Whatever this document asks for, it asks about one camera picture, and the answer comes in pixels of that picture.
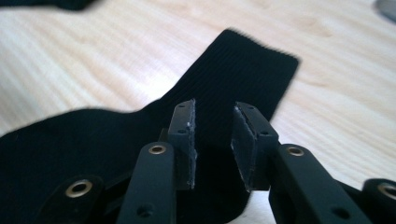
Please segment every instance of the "light wood surface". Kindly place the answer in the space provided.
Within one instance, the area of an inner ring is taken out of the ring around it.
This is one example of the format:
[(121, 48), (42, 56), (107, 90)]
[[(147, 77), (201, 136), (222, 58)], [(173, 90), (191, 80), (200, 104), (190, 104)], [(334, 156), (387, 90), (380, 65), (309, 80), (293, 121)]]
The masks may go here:
[[(0, 8), (0, 135), (82, 107), (135, 111), (224, 29), (302, 59), (273, 126), (360, 189), (396, 180), (396, 25), (374, 1), (122, 1)], [(275, 223), (255, 192), (237, 223)]]

